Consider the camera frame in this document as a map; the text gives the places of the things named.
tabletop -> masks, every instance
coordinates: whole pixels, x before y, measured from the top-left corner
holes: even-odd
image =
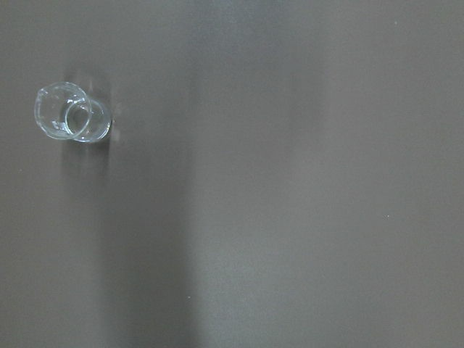
[[[0,346],[461,347],[464,1],[3,1]],[[47,138],[37,90],[111,109]]]

gray surface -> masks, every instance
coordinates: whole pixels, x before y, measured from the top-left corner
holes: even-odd
[[[7,1],[0,346],[461,347],[463,1]],[[98,146],[36,91],[109,103]]]

glass base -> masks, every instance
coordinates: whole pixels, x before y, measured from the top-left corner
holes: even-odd
[[[98,101],[90,99],[92,106],[92,111],[90,115],[90,120],[86,126],[86,129],[79,133],[78,136],[72,138],[73,140],[80,141],[82,143],[93,143],[95,141],[102,140],[109,132],[111,128],[111,115],[109,110]],[[76,129],[79,129],[81,123],[87,122],[85,120],[85,114],[79,110],[70,110],[71,112],[67,113],[66,123],[67,127],[72,130],[74,125]]]

glass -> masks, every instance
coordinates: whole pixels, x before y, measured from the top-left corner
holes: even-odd
[[[103,139],[111,127],[111,114],[71,82],[58,82],[37,93],[34,116],[47,136],[92,143]]]

drinking glass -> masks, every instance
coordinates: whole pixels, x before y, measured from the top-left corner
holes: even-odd
[[[58,82],[37,93],[34,116],[47,136],[60,140],[93,143],[103,139],[111,127],[111,114],[71,82]]]

